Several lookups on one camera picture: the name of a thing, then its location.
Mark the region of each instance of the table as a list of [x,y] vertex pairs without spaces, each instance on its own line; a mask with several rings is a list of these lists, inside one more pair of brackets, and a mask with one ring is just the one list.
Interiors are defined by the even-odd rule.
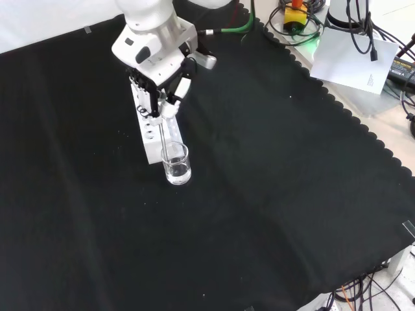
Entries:
[[[250,7],[249,0],[241,0],[241,3],[248,8]],[[384,1],[383,3],[380,3],[380,1],[377,1],[372,3],[372,18],[380,27],[387,31],[393,34],[398,31],[399,38],[403,40],[403,42],[407,42],[412,36],[411,31],[414,26],[413,21],[409,18],[399,18],[400,23],[402,24],[403,22],[404,24],[404,27],[402,27],[398,26],[399,23],[393,22],[394,19],[397,19],[399,16],[384,16],[384,14],[394,12],[400,8],[405,8],[414,3],[413,0],[398,3],[386,3]],[[261,3],[257,4],[256,15],[262,23],[268,21],[271,11],[277,5],[278,1],[261,1]],[[325,20],[329,5],[330,1],[327,1],[325,8],[317,13],[316,16],[319,20]],[[278,14],[272,19],[272,24],[276,28],[282,28],[282,16],[282,14]],[[274,32],[270,27],[268,29],[282,42],[293,42],[291,38],[281,36]],[[308,27],[305,31],[312,32],[313,26]],[[287,49],[290,50],[295,56],[295,59],[298,60],[304,68],[310,70],[313,66],[313,54],[317,48],[317,42],[318,41],[315,40],[307,45],[301,45],[295,48],[287,47]],[[389,148],[394,153],[394,157],[398,158],[403,166],[409,168],[412,171],[412,174],[415,172],[415,163],[413,162],[415,140],[409,131],[409,123],[405,119],[406,115],[401,108],[400,102],[390,96],[391,91],[389,88],[385,86],[384,92],[380,95],[374,95],[369,92],[334,84],[332,82],[325,81],[324,86],[337,100],[343,103],[346,109],[350,110],[363,124],[367,125],[369,130],[376,134],[378,139],[384,142],[386,148]],[[411,247],[409,246],[392,258],[389,269],[392,275],[395,275],[402,268],[410,249]],[[327,299],[327,296],[328,294],[318,296],[301,310],[314,310],[316,306],[321,305],[321,301]]]
[[258,31],[205,38],[217,66],[178,116],[193,176],[169,185],[110,50],[123,27],[0,57],[0,305],[293,311],[410,243],[410,175]]

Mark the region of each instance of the glass beaker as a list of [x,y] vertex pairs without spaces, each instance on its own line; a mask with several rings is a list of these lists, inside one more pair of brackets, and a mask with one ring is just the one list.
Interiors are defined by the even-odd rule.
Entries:
[[161,159],[169,183],[183,185],[189,181],[192,171],[186,145],[176,141],[166,144],[166,150],[161,150]]

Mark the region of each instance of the electronic device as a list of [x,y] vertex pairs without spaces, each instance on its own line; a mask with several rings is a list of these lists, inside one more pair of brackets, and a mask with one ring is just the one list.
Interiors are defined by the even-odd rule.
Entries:
[[[395,57],[390,67],[388,79],[403,86],[409,76],[415,71],[415,64],[402,60],[399,57]],[[407,87],[415,90],[415,76],[407,82]]]

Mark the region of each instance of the green cable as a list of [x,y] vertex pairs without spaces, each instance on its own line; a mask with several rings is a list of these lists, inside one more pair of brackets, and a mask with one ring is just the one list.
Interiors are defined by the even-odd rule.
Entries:
[[254,0],[251,0],[251,14],[249,15],[249,20],[248,22],[239,27],[239,28],[224,28],[221,29],[221,32],[236,32],[236,33],[244,33],[247,30],[250,30],[252,28],[252,25],[254,24],[254,16],[255,16],[255,5],[254,5]]

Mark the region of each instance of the wire bundle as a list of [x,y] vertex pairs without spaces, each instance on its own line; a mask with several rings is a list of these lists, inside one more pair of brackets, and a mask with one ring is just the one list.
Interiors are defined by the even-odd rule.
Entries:
[[[413,113],[408,112],[407,108],[405,107],[406,100],[404,98],[405,98],[405,95],[406,95],[405,90],[408,86],[408,82],[414,75],[415,75],[415,71],[413,73],[411,73],[410,76],[405,81],[405,85],[403,86],[403,90],[401,91],[401,96],[399,97],[399,99],[401,101],[401,104],[402,104],[402,108],[403,108],[403,110],[405,110],[405,113],[407,114],[407,119],[411,122],[415,122],[415,116],[414,116]],[[412,98],[410,98],[409,96],[407,96],[407,98],[412,102],[412,105],[415,105],[415,102]]]
[[[301,36],[301,37],[308,37],[306,40],[300,41],[300,42],[296,42],[296,43],[281,43],[278,42],[279,45],[282,45],[284,47],[296,47],[299,45],[303,45],[307,42],[310,42],[312,40],[314,40],[315,38],[318,38],[320,36],[320,30],[323,27],[323,23],[315,16],[315,14],[319,11],[321,11],[324,7],[324,5],[326,4],[326,0],[309,0],[309,1],[304,1],[303,4],[305,5],[305,7],[307,7],[307,11],[302,10],[300,8],[294,8],[293,6],[289,5],[291,3],[291,0],[279,0],[279,4],[278,6],[271,12],[269,19],[267,21],[267,23],[264,26],[264,32],[266,31],[265,29],[270,26],[275,32],[277,32],[278,34],[281,34],[282,36]],[[275,26],[273,26],[273,24],[271,23],[272,19],[274,18],[274,16],[279,12],[279,11],[284,11],[286,8],[291,8],[292,10],[297,10],[303,13],[307,14],[307,22],[304,26],[303,29],[301,30],[297,30],[297,31],[292,31],[292,32],[281,32],[278,29],[275,28]],[[304,29],[308,26],[309,22],[314,23],[314,25],[316,26],[316,30],[310,34],[304,34],[303,31]]]
[[[353,44],[357,51],[363,55],[368,54],[370,51],[370,60],[376,61],[377,60],[377,51],[375,48],[374,43],[374,24],[372,22],[371,13],[369,11],[369,0],[366,0],[366,14],[364,18],[361,17],[361,11],[359,7],[359,2],[356,0],[356,11],[357,11],[357,21],[351,17],[350,14],[350,2],[351,0],[346,1],[346,15],[348,17],[348,26],[349,29],[344,29],[340,27],[336,27],[334,25],[330,25],[328,22],[328,17],[326,17],[325,27],[343,31],[343,32],[349,32],[351,36],[351,40],[353,41]],[[359,47],[359,45],[356,42],[355,35],[360,34],[361,36],[368,36],[369,37],[369,44],[366,50],[363,50]]]
[[[393,302],[393,304],[396,306],[396,308],[400,311],[401,309],[398,307],[397,303],[392,299],[392,297],[386,291],[392,286],[392,284],[396,281],[396,279],[401,275],[402,270],[398,273],[398,275],[396,275],[396,277],[393,279],[393,281],[386,288],[382,288],[382,286],[380,286],[374,280],[375,274],[378,271],[380,271],[380,270],[382,270],[383,268],[386,268],[386,267],[387,267],[386,264],[380,265],[380,266],[376,267],[375,269],[373,269],[373,271],[371,271],[369,273],[365,273],[364,275],[359,276],[357,279],[343,285],[341,289],[336,290],[335,299],[338,300],[338,301],[341,301],[341,302],[347,302],[350,306],[350,309],[354,310],[354,311],[362,311],[363,310],[363,303],[366,302],[366,301],[369,301],[370,310],[373,311],[372,299],[377,295],[385,293],[388,296],[388,298],[391,300],[391,302]],[[364,288],[363,280],[367,277],[369,278],[369,282],[368,282],[367,286]],[[381,289],[381,291],[379,293],[376,293],[375,295],[372,295],[373,283],[375,283],[376,286]],[[359,285],[359,290],[357,291],[357,293],[356,293],[356,285]],[[352,289],[352,288],[353,288],[353,296],[348,297],[346,295],[346,290],[349,290],[349,289]],[[369,297],[365,299],[363,297],[363,295],[367,291],[369,291]],[[343,292],[344,297],[337,294],[338,292]],[[356,309],[356,303],[357,303],[358,299],[360,299],[360,305],[359,305],[359,309],[357,310]]]
[[378,27],[376,25],[373,25],[373,28],[378,31],[379,35],[384,41],[390,41],[396,44],[399,44],[399,48],[401,51],[408,55],[414,62],[415,62],[415,52],[411,49],[407,48],[407,45],[405,45],[401,40],[399,40],[397,37],[395,37],[393,34],[390,34],[389,32],[383,30],[381,27]]

